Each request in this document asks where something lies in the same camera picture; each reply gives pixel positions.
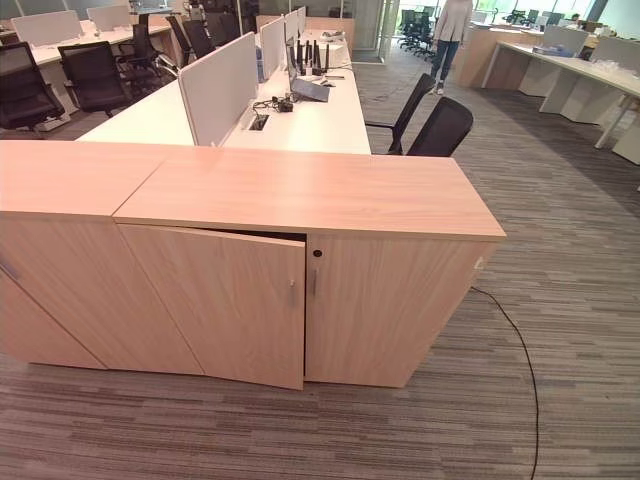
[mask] mesh chair back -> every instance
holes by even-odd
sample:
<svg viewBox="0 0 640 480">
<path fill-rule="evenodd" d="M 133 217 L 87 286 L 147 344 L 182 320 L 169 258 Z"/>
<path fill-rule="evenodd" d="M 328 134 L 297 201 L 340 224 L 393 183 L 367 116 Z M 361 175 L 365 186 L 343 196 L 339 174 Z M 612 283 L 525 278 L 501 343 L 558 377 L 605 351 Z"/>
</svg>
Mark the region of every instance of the mesh chair back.
<svg viewBox="0 0 640 480">
<path fill-rule="evenodd" d="M 189 37 L 193 52 L 197 58 L 202 58 L 211 53 L 214 48 L 211 40 L 207 36 L 202 20 L 188 20 L 182 23 L 184 31 Z"/>
<path fill-rule="evenodd" d="M 220 22 L 222 23 L 227 43 L 240 37 L 240 25 L 236 16 L 230 13 L 223 13 L 220 16 Z"/>
<path fill-rule="evenodd" d="M 133 25 L 133 54 L 136 58 L 151 59 L 156 51 L 151 44 L 149 27 L 142 23 Z"/>
<path fill-rule="evenodd" d="M 128 102 L 109 42 L 58 47 L 80 108 L 96 111 Z"/>
<path fill-rule="evenodd" d="M 47 86 L 27 42 L 0 46 L 0 126 L 33 127 L 64 108 Z"/>
<path fill-rule="evenodd" d="M 402 147 L 400 144 L 400 140 L 402 139 L 402 135 L 404 134 L 404 131 L 407 129 L 407 125 L 409 125 L 409 122 L 411 121 L 411 117 L 413 117 L 413 114 L 418 108 L 418 105 L 420 105 L 422 98 L 427 93 L 429 93 L 429 91 L 435 86 L 435 84 L 436 84 L 435 78 L 433 78 L 430 75 L 427 75 L 426 73 L 422 74 L 422 76 L 418 80 L 418 83 L 413 89 L 413 92 L 411 92 L 411 95 L 409 96 L 407 103 L 404 105 L 404 108 L 400 112 L 400 115 L 398 116 L 396 123 L 393 126 L 393 129 L 392 129 L 393 143 L 389 148 L 390 151 L 394 151 L 394 152 L 401 151 Z"/>
<path fill-rule="evenodd" d="M 173 34 L 176 36 L 176 40 L 178 40 L 178 44 L 180 45 L 180 49 L 183 52 L 188 52 L 191 50 L 191 45 L 189 45 L 189 41 L 187 37 L 184 36 L 184 32 L 180 27 L 180 23 L 173 15 L 169 15 L 168 17 L 164 17 L 169 25 L 171 25 L 171 29 L 173 30 Z"/>
<path fill-rule="evenodd" d="M 224 13 L 207 13 L 207 30 L 216 47 L 229 42 L 227 32 L 222 24 Z"/>
<path fill-rule="evenodd" d="M 407 155 L 450 157 L 473 126 L 473 114 L 464 105 L 442 97 L 429 115 Z"/>
<path fill-rule="evenodd" d="M 146 25 L 147 28 L 149 28 L 149 14 L 141 13 L 140 15 L 138 15 L 138 23 L 140 25 Z"/>
</svg>

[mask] leg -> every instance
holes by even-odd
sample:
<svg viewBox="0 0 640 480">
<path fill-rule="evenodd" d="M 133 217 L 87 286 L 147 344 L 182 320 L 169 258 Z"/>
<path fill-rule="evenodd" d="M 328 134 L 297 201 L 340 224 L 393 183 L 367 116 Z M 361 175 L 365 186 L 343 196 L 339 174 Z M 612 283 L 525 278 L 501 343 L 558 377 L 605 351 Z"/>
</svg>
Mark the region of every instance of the leg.
<svg viewBox="0 0 640 480">
<path fill-rule="evenodd" d="M 453 57 L 456 56 L 456 52 L 458 51 L 458 45 L 460 42 L 448 42 L 449 46 L 447 48 L 447 55 L 444 58 L 444 64 L 442 65 L 442 73 L 440 74 L 440 82 L 444 83 L 449 75 L 449 69 L 451 68 L 451 64 L 453 63 Z"/>
<path fill-rule="evenodd" d="M 438 40 L 438 44 L 436 45 L 436 56 L 431 60 L 431 76 L 435 79 L 438 78 L 438 70 L 440 70 L 440 65 L 442 64 L 442 59 L 447 51 L 448 44 L 449 42 Z"/>
<path fill-rule="evenodd" d="M 607 141 L 607 138 L 609 138 L 609 135 L 611 135 L 611 132 L 613 131 L 613 129 L 616 128 L 616 125 L 618 125 L 618 122 L 624 116 L 626 111 L 629 109 L 632 102 L 633 102 L 633 97 L 631 97 L 631 95 L 625 95 L 625 99 L 622 101 L 622 105 L 620 106 L 620 111 L 616 113 L 615 117 L 613 118 L 613 121 L 609 124 L 609 126 L 602 133 L 602 136 L 596 142 L 596 145 L 595 145 L 596 148 L 602 148 L 604 146 L 604 143 Z"/>
</svg>

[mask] open cabinet door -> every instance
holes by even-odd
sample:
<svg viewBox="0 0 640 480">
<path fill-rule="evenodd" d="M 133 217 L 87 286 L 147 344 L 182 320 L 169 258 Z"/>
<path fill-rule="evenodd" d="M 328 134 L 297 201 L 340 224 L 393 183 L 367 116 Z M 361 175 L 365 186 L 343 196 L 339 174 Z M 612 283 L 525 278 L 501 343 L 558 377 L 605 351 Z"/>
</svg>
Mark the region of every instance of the open cabinet door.
<svg viewBox="0 0 640 480">
<path fill-rule="evenodd" d="M 206 375 L 302 389 L 304 242 L 120 229 Z"/>
</svg>

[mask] office chair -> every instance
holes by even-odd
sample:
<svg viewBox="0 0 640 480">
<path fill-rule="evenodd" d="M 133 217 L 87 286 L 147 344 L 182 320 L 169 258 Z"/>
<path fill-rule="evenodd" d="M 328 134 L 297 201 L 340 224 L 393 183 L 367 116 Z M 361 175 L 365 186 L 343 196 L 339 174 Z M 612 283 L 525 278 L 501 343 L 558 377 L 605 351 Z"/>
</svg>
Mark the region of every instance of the office chair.
<svg viewBox="0 0 640 480">
<path fill-rule="evenodd" d="M 473 114 L 464 105 L 442 97 L 407 152 L 410 156 L 450 157 L 473 126 Z"/>
<path fill-rule="evenodd" d="M 227 31 L 222 23 L 224 13 L 208 12 L 207 13 L 207 30 L 211 36 L 214 47 L 221 47 L 229 42 Z"/>
<path fill-rule="evenodd" d="M 0 46 L 0 127 L 13 130 L 60 118 L 64 107 L 45 83 L 27 42 Z"/>
<path fill-rule="evenodd" d="M 238 25 L 238 18 L 236 16 L 230 13 L 223 13 L 220 16 L 220 23 L 225 33 L 226 43 L 240 37 L 240 25 Z"/>
<path fill-rule="evenodd" d="M 166 83 L 162 79 L 163 73 L 168 73 L 172 80 L 178 76 L 178 67 L 173 61 L 153 47 L 149 27 L 144 23 L 133 25 L 133 41 L 119 43 L 118 48 L 121 53 L 118 63 L 127 63 L 130 70 L 148 70 L 161 79 L 162 83 Z M 137 73 L 140 79 L 149 78 L 144 77 L 141 72 Z"/>
<path fill-rule="evenodd" d="M 171 29 L 173 30 L 173 34 L 176 36 L 176 40 L 178 40 L 178 44 L 180 45 L 180 50 L 182 50 L 182 62 L 180 63 L 180 68 L 189 64 L 189 57 L 191 53 L 193 53 L 193 48 L 189 44 L 187 37 L 184 35 L 182 31 L 182 27 L 180 27 L 180 23 L 173 15 L 169 15 L 168 17 L 164 17 L 169 25 L 171 25 Z"/>
<path fill-rule="evenodd" d="M 207 36 L 202 20 L 187 20 L 182 22 L 182 26 L 189 42 L 191 42 L 196 58 L 202 58 L 215 50 L 211 39 Z"/>
<path fill-rule="evenodd" d="M 109 42 L 70 45 L 58 50 L 68 79 L 65 87 L 78 109 L 104 112 L 112 117 L 112 110 L 131 103 Z"/>
<path fill-rule="evenodd" d="M 402 154 L 402 135 L 404 131 L 407 129 L 407 125 L 411 121 L 411 117 L 415 113 L 418 105 L 420 105 L 420 101 L 422 98 L 429 93 L 433 89 L 436 84 L 435 78 L 423 73 L 418 83 L 416 84 L 413 92 L 409 96 L 407 103 L 405 104 L 402 112 L 398 116 L 396 123 L 393 125 L 389 123 L 380 123 L 380 122 L 365 122 L 365 125 L 369 127 L 379 127 L 379 128 L 388 128 L 391 130 L 391 134 L 393 136 L 393 141 L 391 146 L 389 147 L 389 154 L 393 155 L 401 155 Z"/>
</svg>

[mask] cable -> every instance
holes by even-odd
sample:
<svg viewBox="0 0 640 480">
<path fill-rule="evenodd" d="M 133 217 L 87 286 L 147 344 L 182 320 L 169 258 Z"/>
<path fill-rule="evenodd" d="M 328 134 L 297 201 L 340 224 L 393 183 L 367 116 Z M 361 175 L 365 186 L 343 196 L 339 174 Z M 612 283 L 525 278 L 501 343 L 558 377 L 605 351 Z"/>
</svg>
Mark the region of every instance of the cable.
<svg viewBox="0 0 640 480">
<path fill-rule="evenodd" d="M 498 306 L 502 314 L 505 316 L 507 321 L 511 324 L 513 329 L 518 334 L 518 338 L 520 338 L 520 343 L 522 343 L 522 347 L 524 348 L 524 353 L 527 356 L 527 363 L 529 364 L 529 370 L 531 371 L 531 382 L 533 383 L 534 398 L 536 400 L 536 451 L 535 451 L 535 457 L 533 459 L 533 470 L 531 470 L 531 477 L 529 477 L 530 480 L 533 480 L 533 477 L 535 477 L 536 475 L 536 468 L 538 467 L 538 454 L 540 451 L 540 404 L 538 402 L 538 387 L 536 385 L 536 375 L 535 373 L 533 373 L 533 365 L 531 364 L 529 349 L 527 348 L 527 344 L 525 343 L 524 338 L 520 333 L 520 330 L 518 329 L 516 324 L 513 323 L 513 320 L 511 320 L 507 312 L 505 312 L 504 308 L 502 307 L 500 302 L 496 299 L 496 297 L 491 295 L 489 292 L 485 292 L 484 290 L 480 290 L 479 288 L 476 288 L 476 287 L 471 287 L 471 290 L 476 291 L 478 293 L 482 293 L 483 295 L 486 295 L 491 300 L 493 300 L 493 303 L 495 303 Z"/>
</svg>

